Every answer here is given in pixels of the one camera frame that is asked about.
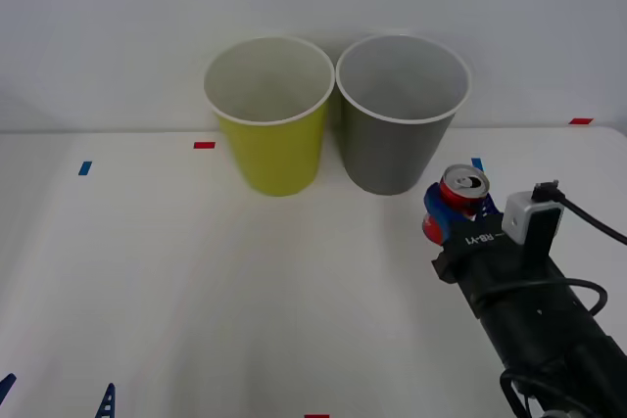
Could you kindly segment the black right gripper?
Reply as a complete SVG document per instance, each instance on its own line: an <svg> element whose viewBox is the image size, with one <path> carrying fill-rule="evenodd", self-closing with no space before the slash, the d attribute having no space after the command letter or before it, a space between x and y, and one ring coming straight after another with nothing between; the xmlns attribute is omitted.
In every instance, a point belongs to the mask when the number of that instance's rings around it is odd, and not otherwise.
<svg viewBox="0 0 627 418"><path fill-rule="evenodd" d="M474 204L478 221L469 221L472 189L470 182L431 184L423 198L427 210L423 232L431 242L443 245L432 261L439 279L458 285L473 314L481 316L505 296L561 275L549 256L561 213L533 215L530 232L517 244L503 230L504 217L490 194Z"/></svg>

